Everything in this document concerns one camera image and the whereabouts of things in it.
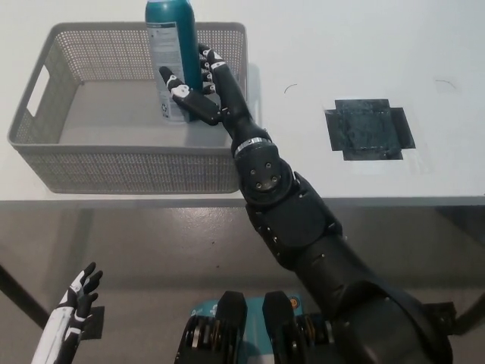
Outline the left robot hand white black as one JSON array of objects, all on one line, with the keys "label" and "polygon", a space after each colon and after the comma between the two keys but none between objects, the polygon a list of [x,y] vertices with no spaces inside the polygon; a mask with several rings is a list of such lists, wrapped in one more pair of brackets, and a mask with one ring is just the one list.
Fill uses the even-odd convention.
[{"label": "left robot hand white black", "polygon": [[91,316],[93,303],[99,295],[96,289],[103,271],[91,262],[72,281],[47,324],[33,355],[32,364],[72,363]]}]

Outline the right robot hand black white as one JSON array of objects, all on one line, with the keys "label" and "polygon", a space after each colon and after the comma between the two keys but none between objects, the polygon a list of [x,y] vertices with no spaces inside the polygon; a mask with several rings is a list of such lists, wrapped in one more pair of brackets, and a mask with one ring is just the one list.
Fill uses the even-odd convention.
[{"label": "right robot hand black white", "polygon": [[232,139],[232,152],[253,143],[270,143],[268,132],[253,120],[242,90],[226,61],[212,48],[200,43],[201,75],[209,88],[193,89],[168,67],[160,67],[159,74],[172,100],[200,121],[216,126],[222,124]]}]

